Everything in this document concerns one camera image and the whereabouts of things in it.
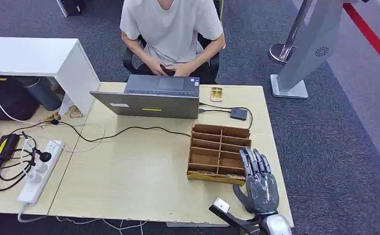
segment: laptop touchpad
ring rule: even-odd
[[[159,80],[159,88],[163,90],[182,90],[184,79],[180,77],[162,77]]]

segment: metal robotic arm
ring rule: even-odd
[[[248,234],[247,228],[259,225],[268,235],[291,235],[288,221],[276,210],[279,206],[278,187],[267,158],[250,147],[245,147],[239,153],[245,168],[247,196],[237,185],[233,185],[233,191],[246,211],[254,217],[250,220],[235,218],[229,213],[230,205],[220,198],[210,206],[210,211]]]

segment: laptop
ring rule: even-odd
[[[117,115],[197,119],[198,77],[130,75],[124,93],[90,92]]]

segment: speaker grille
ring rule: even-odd
[[[318,48],[315,51],[315,56],[321,57],[321,56],[324,56],[324,55],[328,54],[328,52],[330,52],[330,49],[328,47],[326,47],[326,46],[323,46],[323,47]]]

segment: gray carpet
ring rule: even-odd
[[[82,16],[65,19],[55,1],[0,0],[0,36],[79,38],[102,81],[123,81],[128,73],[121,63],[121,6],[122,1],[89,0]],[[323,64],[306,79],[309,99],[271,96],[268,78],[282,67],[268,58],[267,50],[284,41],[295,14],[290,0],[225,0],[227,47],[218,82],[264,86],[295,234],[380,235],[380,156],[329,66]],[[0,220],[7,224],[0,226],[0,234],[40,234],[33,227],[41,234],[116,233],[102,222],[76,226],[48,218],[27,226],[4,214]],[[149,223],[144,234],[237,231]]]

